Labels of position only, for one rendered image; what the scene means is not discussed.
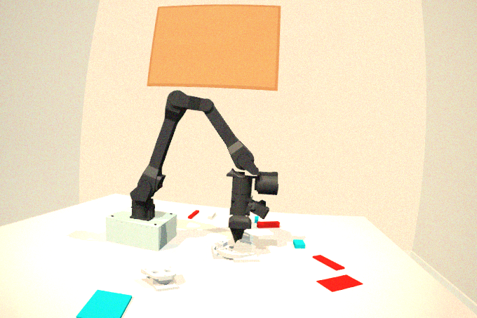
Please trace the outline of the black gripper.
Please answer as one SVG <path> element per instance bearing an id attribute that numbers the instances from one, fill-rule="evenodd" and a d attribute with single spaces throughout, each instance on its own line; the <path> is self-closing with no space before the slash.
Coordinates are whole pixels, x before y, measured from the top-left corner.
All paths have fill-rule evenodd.
<path id="1" fill-rule="evenodd" d="M 245 230 L 251 229 L 250 214 L 246 213 L 249 201 L 252 202 L 252 194 L 234 194 L 231 193 L 231 206 L 229 215 L 232 215 L 229 221 L 229 228 L 234 243 L 243 237 Z"/>

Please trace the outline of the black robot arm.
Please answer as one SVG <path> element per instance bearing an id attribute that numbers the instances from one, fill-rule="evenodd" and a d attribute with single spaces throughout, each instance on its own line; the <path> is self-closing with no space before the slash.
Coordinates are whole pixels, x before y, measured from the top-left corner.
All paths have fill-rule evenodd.
<path id="1" fill-rule="evenodd" d="M 252 194 L 253 178 L 255 178 L 255 190 L 258 194 L 278 194 L 278 172 L 259 171 L 254 164 L 253 153 L 234 135 L 214 103 L 208 98 L 199 98 L 174 90 L 166 99 L 163 124 L 149 164 L 138 180 L 137 187 L 130 192 L 132 199 L 130 218 L 149 221 L 155 217 L 154 198 L 151 197 L 163 187 L 163 181 L 166 178 L 166 175 L 162 174 L 163 163 L 177 124 L 187 110 L 202 111 L 227 146 L 235 167 L 251 175 L 257 175 L 245 175 L 245 172 L 235 171 L 232 168 L 226 174 L 227 177 L 232 178 L 232 193 Z M 261 199 L 257 202 L 253 196 L 252 202 L 249 201 L 246 209 L 246 213 L 251 212 L 262 219 L 266 218 L 269 211 L 266 201 Z"/>

